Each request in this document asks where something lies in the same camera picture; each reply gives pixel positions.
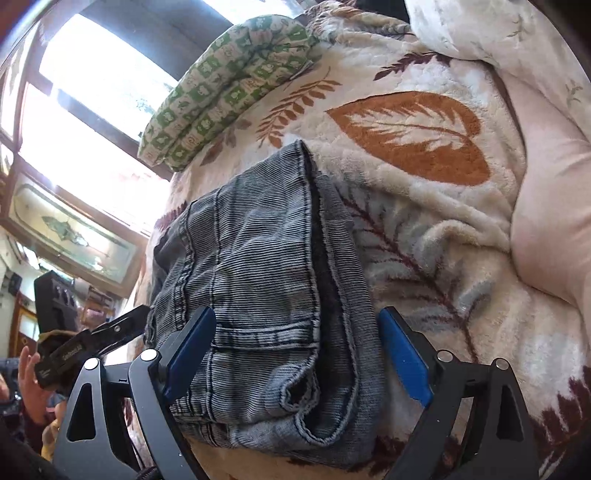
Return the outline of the person's left hand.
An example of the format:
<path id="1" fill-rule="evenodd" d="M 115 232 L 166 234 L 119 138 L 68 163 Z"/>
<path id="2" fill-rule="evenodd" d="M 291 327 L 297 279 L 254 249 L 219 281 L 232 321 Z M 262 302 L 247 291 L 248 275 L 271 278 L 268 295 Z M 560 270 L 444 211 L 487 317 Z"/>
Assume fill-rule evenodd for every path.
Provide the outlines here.
<path id="1" fill-rule="evenodd" d="M 35 366 L 39 361 L 38 353 L 32 354 L 28 346 L 23 347 L 19 358 L 18 385 L 28 417 L 34 424 L 45 427 L 50 423 L 47 405 L 52 393 L 41 388 L 37 382 Z"/>

